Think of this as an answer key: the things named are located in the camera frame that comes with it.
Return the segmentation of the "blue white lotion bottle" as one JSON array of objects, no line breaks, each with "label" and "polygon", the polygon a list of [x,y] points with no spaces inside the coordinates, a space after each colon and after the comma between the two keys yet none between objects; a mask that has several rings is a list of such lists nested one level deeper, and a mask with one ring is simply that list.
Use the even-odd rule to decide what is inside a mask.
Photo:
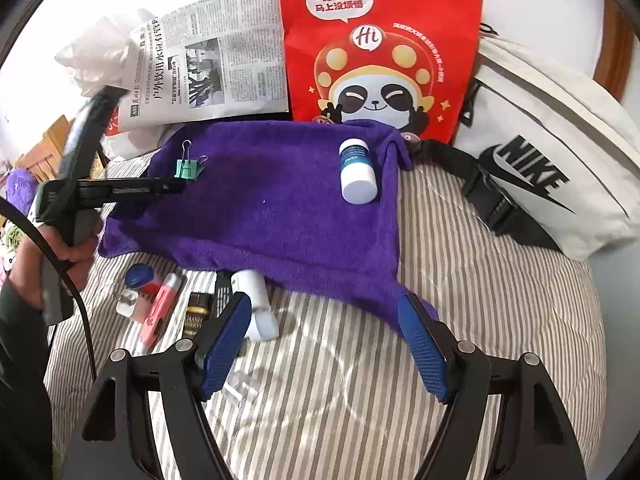
[{"label": "blue white lotion bottle", "polygon": [[340,154],[341,192],[352,205],[365,205],[378,195],[378,182],[372,165],[368,144],[361,139],[345,140]]}]

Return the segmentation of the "green binder clip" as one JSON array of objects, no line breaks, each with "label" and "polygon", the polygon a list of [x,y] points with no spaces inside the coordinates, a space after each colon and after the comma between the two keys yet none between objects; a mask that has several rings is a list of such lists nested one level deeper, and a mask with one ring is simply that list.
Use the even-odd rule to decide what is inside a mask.
[{"label": "green binder clip", "polygon": [[181,146],[182,153],[181,157],[176,160],[174,177],[182,180],[196,181],[204,171],[206,162],[208,162],[208,156],[201,155],[198,159],[192,158],[190,155],[192,141],[189,139],[184,140]]}]

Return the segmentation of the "white plastic shopping bag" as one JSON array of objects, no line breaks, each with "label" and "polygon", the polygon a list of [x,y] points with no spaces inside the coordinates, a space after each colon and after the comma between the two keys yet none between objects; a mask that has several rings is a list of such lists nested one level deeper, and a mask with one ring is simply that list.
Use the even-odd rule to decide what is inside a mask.
[{"label": "white plastic shopping bag", "polygon": [[[97,16],[85,29],[54,56],[73,72],[81,95],[91,98],[104,86],[124,88],[127,55],[134,50],[132,34],[143,22],[152,18],[140,10],[130,18]],[[108,159],[128,160],[160,148],[171,128],[166,126],[122,130],[115,112],[101,140]]]}]

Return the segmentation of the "wooden furniture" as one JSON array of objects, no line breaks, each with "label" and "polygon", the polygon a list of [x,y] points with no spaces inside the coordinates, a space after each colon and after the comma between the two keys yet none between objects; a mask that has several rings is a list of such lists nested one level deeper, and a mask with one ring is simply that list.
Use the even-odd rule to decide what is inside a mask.
[{"label": "wooden furniture", "polygon": [[17,159],[14,167],[27,170],[38,183],[55,179],[58,176],[65,143],[73,124],[73,120],[69,122],[64,115],[61,115],[47,128],[41,140],[33,148]]}]

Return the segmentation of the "folded newspaper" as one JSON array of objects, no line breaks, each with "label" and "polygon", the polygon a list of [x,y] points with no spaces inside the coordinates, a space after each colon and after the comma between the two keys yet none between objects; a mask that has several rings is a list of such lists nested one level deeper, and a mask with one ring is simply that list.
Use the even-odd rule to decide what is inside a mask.
[{"label": "folded newspaper", "polygon": [[288,111],[279,0],[202,0],[131,35],[120,130]]}]

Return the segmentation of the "black gold lipstick tube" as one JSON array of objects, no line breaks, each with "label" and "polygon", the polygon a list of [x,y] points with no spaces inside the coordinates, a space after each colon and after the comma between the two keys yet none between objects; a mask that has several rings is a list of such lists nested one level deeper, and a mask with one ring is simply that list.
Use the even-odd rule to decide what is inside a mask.
[{"label": "black gold lipstick tube", "polygon": [[210,317],[212,295],[208,292],[191,292],[182,326],[182,338],[193,339]]}]

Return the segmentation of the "red panda paper bag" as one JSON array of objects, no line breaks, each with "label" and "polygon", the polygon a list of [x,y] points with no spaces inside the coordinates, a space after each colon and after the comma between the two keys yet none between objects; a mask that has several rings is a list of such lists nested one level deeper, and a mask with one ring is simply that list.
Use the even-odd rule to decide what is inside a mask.
[{"label": "red panda paper bag", "polygon": [[483,0],[280,0],[292,114],[375,120],[448,143],[474,65]]}]

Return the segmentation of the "blue cap small jar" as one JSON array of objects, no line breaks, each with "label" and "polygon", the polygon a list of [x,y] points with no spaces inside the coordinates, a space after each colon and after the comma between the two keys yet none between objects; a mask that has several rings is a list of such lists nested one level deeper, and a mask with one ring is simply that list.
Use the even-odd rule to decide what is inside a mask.
[{"label": "blue cap small jar", "polygon": [[160,274],[145,263],[135,263],[125,273],[125,285],[146,296],[155,296],[162,283]]}]

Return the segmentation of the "brown wooden door frame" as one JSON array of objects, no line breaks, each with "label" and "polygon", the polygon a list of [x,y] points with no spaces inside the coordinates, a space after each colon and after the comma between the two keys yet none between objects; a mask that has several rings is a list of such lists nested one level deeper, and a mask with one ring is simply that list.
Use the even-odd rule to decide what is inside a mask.
[{"label": "brown wooden door frame", "polygon": [[634,50],[634,32],[615,0],[604,0],[600,54],[593,80],[620,102],[624,95]]}]

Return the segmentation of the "clear plastic cap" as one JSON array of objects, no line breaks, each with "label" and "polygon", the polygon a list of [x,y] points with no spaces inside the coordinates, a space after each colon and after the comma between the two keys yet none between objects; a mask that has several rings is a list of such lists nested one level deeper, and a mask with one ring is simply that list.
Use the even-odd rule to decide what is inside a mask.
[{"label": "clear plastic cap", "polygon": [[229,374],[224,392],[237,404],[254,403],[265,388],[267,373],[263,368],[249,372],[236,370]]}]

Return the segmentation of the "white Nike waist bag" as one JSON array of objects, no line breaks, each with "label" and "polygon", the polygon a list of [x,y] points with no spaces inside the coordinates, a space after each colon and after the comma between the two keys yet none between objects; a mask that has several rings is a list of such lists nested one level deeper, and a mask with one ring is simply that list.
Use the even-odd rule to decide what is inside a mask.
[{"label": "white Nike waist bag", "polygon": [[451,143],[412,156],[461,179],[495,235],[585,260],[639,237],[639,130],[600,84],[484,34]]}]

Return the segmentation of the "purple fleece towel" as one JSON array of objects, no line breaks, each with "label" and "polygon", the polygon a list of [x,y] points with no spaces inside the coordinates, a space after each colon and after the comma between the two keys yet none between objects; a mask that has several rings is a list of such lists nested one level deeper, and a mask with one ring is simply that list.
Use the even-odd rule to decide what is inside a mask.
[{"label": "purple fleece towel", "polygon": [[[378,194],[344,200],[338,149],[370,148]],[[105,222],[102,257],[146,252],[198,271],[253,269],[277,285],[340,300],[397,321],[398,174],[412,169],[400,133],[379,122],[194,122],[151,158],[152,178],[179,158],[203,162],[177,195],[120,203]]]}]

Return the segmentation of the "pink highlighter pen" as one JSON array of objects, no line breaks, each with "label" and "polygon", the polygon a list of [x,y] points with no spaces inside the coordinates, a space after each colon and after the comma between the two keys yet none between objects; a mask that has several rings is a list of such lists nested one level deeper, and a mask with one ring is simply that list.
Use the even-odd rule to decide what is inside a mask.
[{"label": "pink highlighter pen", "polygon": [[151,310],[146,317],[139,338],[139,351],[147,354],[162,336],[165,323],[170,319],[172,308],[182,285],[182,276],[169,273],[160,285]]}]

